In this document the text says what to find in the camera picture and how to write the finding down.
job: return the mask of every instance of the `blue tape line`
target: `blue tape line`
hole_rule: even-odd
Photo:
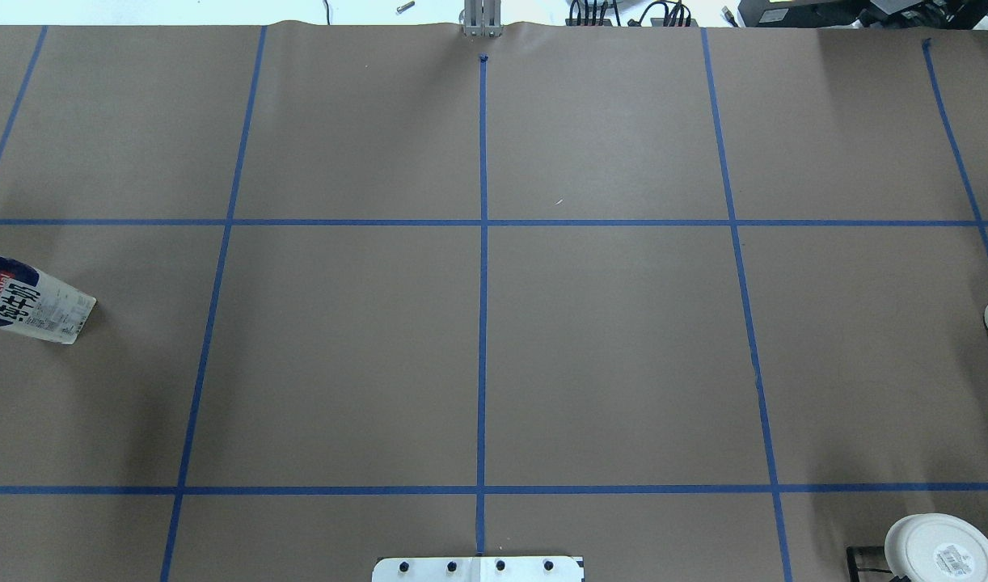
[[[488,495],[690,495],[771,493],[769,485],[494,485]]]
[[[220,227],[224,218],[0,218],[2,226]]]
[[[476,374],[476,554],[486,548],[487,500],[487,55],[479,55],[479,357]]]
[[[183,496],[390,496],[390,495],[720,495],[766,493],[860,493],[988,491],[988,482],[966,483],[781,483],[781,485],[419,485],[419,486],[234,486],[125,487],[0,485],[0,495]]]
[[[716,133],[716,154],[720,159],[720,176],[724,181],[724,201],[728,206],[728,220],[731,221],[731,246],[734,248],[735,268],[738,272],[738,288],[742,297],[742,312],[745,314],[745,336],[749,341],[749,359],[753,364],[756,377],[757,403],[760,406],[760,429],[763,433],[763,448],[767,457],[767,474],[771,479],[774,492],[771,497],[775,502],[775,528],[778,530],[778,545],[782,554],[782,570],[786,582],[792,582],[792,566],[789,559],[789,542],[785,533],[785,513],[782,508],[782,496],[778,493],[778,465],[775,463],[775,445],[771,439],[771,418],[767,414],[767,397],[763,390],[763,373],[760,370],[760,354],[756,343],[756,329],[753,327],[753,310],[749,306],[749,286],[745,281],[745,261],[742,259],[741,240],[738,237],[737,215],[735,215],[734,196],[731,192],[731,174],[728,171],[728,156],[724,152],[724,132],[720,127],[720,106],[716,99],[716,83],[713,81],[713,64],[709,54],[709,37],[706,29],[702,33],[702,55],[706,66],[706,82],[709,90],[709,103],[713,113],[713,130]]]
[[[2,155],[6,152],[6,144],[9,143],[9,136],[13,133],[13,124],[16,123],[16,116],[20,112],[20,104],[23,103],[23,96],[27,93],[27,85],[31,84],[31,76],[35,73],[35,65],[38,64],[40,49],[44,45],[44,36],[48,34],[48,27],[43,26],[38,35],[38,43],[35,44],[35,52],[31,55],[31,60],[27,63],[26,73],[23,74],[23,82],[20,83],[20,90],[16,93],[16,100],[13,102],[13,109],[9,111],[9,119],[6,121],[6,128],[2,131],[0,139],[0,162]]]
[[[420,485],[375,487],[185,487],[186,495],[262,495],[262,496],[343,496],[343,495],[475,495],[471,485]]]
[[[726,220],[687,220],[686,218],[522,218],[487,221],[492,227],[726,227]]]
[[[950,119],[946,114],[944,106],[944,96],[940,93],[940,84],[936,78],[936,69],[933,66],[933,55],[931,55],[931,38],[922,41],[922,53],[926,57],[926,70],[929,71],[929,82],[933,86],[933,96],[936,97],[936,107],[940,113],[940,120],[944,122],[944,132],[948,135],[950,150],[953,152],[953,159],[957,163],[957,173],[961,174],[961,183],[965,187],[965,194],[968,195],[968,203],[972,207],[972,214],[975,216],[975,224],[979,229],[979,237],[982,239],[982,246],[986,249],[986,260],[988,260],[988,235],[986,235],[986,224],[982,221],[982,211],[979,210],[979,203],[975,200],[975,192],[972,191],[972,182],[968,179],[968,170],[965,169],[965,161],[961,156],[961,148],[957,147],[957,140],[953,136],[953,129],[950,128]]]
[[[243,136],[239,139],[239,155],[235,159],[235,171],[232,174],[231,195],[228,200],[228,218],[224,234],[221,236],[221,250],[217,253],[217,270],[213,275],[213,291],[210,294],[210,308],[206,315],[206,328],[203,331],[203,346],[199,356],[199,369],[196,372],[196,385],[192,393],[192,405],[188,409],[188,426],[184,434],[184,446],[181,449],[181,463],[177,487],[174,495],[174,505],[171,509],[171,522],[167,531],[167,545],[164,549],[163,565],[160,568],[161,582],[167,582],[170,577],[171,560],[174,555],[174,542],[177,539],[177,527],[181,516],[181,501],[183,501],[184,485],[188,478],[188,460],[192,456],[192,443],[196,435],[196,423],[199,419],[199,402],[203,394],[203,379],[206,375],[206,362],[210,354],[210,340],[213,338],[213,322],[217,317],[217,302],[221,297],[221,283],[224,280],[225,262],[228,258],[228,243],[231,239],[232,218],[235,206],[239,201],[239,180],[243,175],[243,159],[246,156],[246,144],[250,139],[250,125],[253,121],[253,104],[257,95],[257,82],[260,78],[260,64],[264,59],[264,42],[268,38],[268,27],[260,27],[260,37],[257,40],[257,58],[253,65],[253,78],[250,81],[250,96],[247,97],[246,115],[243,117]]]
[[[779,490],[782,493],[988,491],[988,483],[805,483],[781,485]]]
[[[741,227],[974,227],[975,221],[763,220],[738,218]]]
[[[197,226],[197,227],[940,227],[975,228],[977,221],[868,221],[818,218],[0,218],[0,226]]]
[[[0,495],[174,495],[177,487],[0,485]]]
[[[236,226],[328,227],[479,227],[482,221],[440,218],[235,218]]]

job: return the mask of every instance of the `white floor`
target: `white floor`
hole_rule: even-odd
[[[416,0],[398,15],[407,0],[328,0],[336,25],[395,25],[396,23],[458,22],[462,0]],[[638,18],[645,0],[619,0],[620,18]],[[737,12],[737,0],[686,0],[700,26],[728,26],[720,17],[727,4]],[[659,18],[661,8],[650,15]],[[502,22],[562,25],[569,0],[504,0]],[[53,25],[259,25],[284,19],[325,23],[323,0],[0,0],[0,23]],[[988,19],[977,28],[988,29]]]

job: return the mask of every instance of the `metal bracket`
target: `metal bracket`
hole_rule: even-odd
[[[501,0],[465,0],[465,36],[501,36]]]
[[[584,559],[569,556],[476,556],[381,559],[372,582],[584,582]]]

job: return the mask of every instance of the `white lid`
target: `white lid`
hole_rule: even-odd
[[[944,513],[907,516],[889,528],[885,559],[912,582],[988,582],[988,539]]]

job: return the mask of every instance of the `grid line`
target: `grid line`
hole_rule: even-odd
[[[979,238],[982,239],[982,247],[986,250],[986,260],[988,260],[988,234],[986,234],[986,224],[982,221],[982,211],[979,210],[979,203],[975,199],[975,192],[972,191],[972,182],[968,179],[968,170],[965,169],[965,161],[961,156],[961,148],[957,147],[957,140],[953,136],[953,129],[950,128],[950,119],[946,114],[944,106],[944,95],[940,92],[940,84],[936,78],[936,69],[933,67],[933,55],[931,55],[931,44],[933,40],[926,38],[922,41],[922,53],[926,57],[926,70],[929,71],[929,83],[933,87],[933,96],[936,99],[936,109],[940,114],[940,121],[944,122],[944,132],[950,143],[950,151],[953,159],[957,163],[957,173],[961,176],[961,183],[965,187],[965,195],[968,196],[968,204],[972,207],[972,214],[975,216],[975,225],[979,229]]]
[[[23,74],[23,81],[20,83],[20,90],[16,93],[16,100],[13,102],[13,109],[9,111],[9,119],[6,119],[6,127],[2,130],[2,139],[0,139],[0,162],[2,162],[2,155],[6,152],[6,144],[9,143],[9,136],[13,133],[13,124],[16,123],[16,116],[20,113],[20,106],[23,103],[23,97],[27,93],[27,85],[31,84],[31,77],[35,73],[35,66],[38,64],[40,50],[44,47],[44,37],[47,35],[48,27],[43,26],[38,34],[38,43],[35,43],[35,49],[33,49],[31,54],[31,60],[27,63],[27,70]]]
[[[228,243],[231,240],[232,218],[235,217],[235,204],[239,202],[239,181],[243,177],[243,159],[246,157],[246,144],[250,139],[250,124],[253,120],[253,104],[257,95],[257,82],[260,78],[260,64],[264,59],[264,43],[268,39],[268,27],[260,27],[257,40],[257,56],[253,65],[253,77],[250,81],[250,95],[247,97],[246,115],[243,117],[243,135],[239,138],[239,154],[235,159],[235,171],[232,174],[231,194],[228,198],[228,217],[226,218],[224,234],[221,236],[221,250],[217,252],[217,270],[213,276],[213,291],[210,294],[210,307],[206,315],[206,327],[203,331],[203,347],[199,355],[199,369],[196,372],[196,385],[192,393],[192,405],[188,409],[188,426],[184,434],[184,446],[181,449],[181,463],[177,475],[177,491],[174,494],[174,504],[171,509],[170,526],[167,531],[167,544],[164,546],[164,559],[160,568],[161,582],[167,582],[170,577],[171,560],[174,555],[174,544],[177,539],[177,527],[181,517],[181,504],[184,501],[184,487],[188,478],[188,460],[192,456],[192,443],[196,435],[196,421],[199,417],[199,402],[203,395],[203,379],[206,376],[206,362],[210,354],[210,340],[213,338],[213,322],[217,317],[217,301],[221,296],[221,284],[224,281],[225,262],[228,258]]]
[[[419,485],[419,486],[199,486],[186,496],[328,497],[391,495],[726,495],[779,493],[898,493],[988,491],[988,482],[722,483],[722,485]],[[0,485],[0,495],[176,495],[178,487]]]
[[[741,292],[742,313],[745,318],[745,336],[749,341],[749,361],[752,362],[756,383],[757,405],[760,409],[760,431],[763,435],[763,448],[767,460],[767,476],[771,479],[771,500],[775,506],[775,529],[778,530],[778,545],[781,551],[782,573],[785,582],[792,582],[792,566],[789,560],[789,541],[785,534],[785,512],[782,508],[782,494],[778,489],[778,464],[775,461],[775,445],[771,439],[771,417],[767,412],[767,396],[763,389],[763,373],[760,369],[760,354],[756,343],[756,328],[753,325],[753,309],[749,304],[749,286],[745,281],[745,261],[742,259],[742,243],[738,235],[738,221],[735,215],[735,201],[731,192],[731,174],[728,172],[728,155],[724,150],[724,130],[720,127],[720,105],[716,99],[716,83],[713,82],[713,61],[709,51],[709,36],[706,29],[700,29],[702,55],[706,66],[706,84],[709,90],[709,104],[713,114],[713,132],[716,133],[716,154],[720,159],[720,177],[724,185],[724,202],[728,206],[728,221],[731,227],[731,246],[735,254],[735,270],[738,275],[738,290]]]
[[[487,61],[479,55],[479,372],[476,385],[476,555],[486,549],[487,500]]]
[[[871,221],[831,218],[0,218],[0,226],[98,227],[794,227],[978,228],[988,221]]]

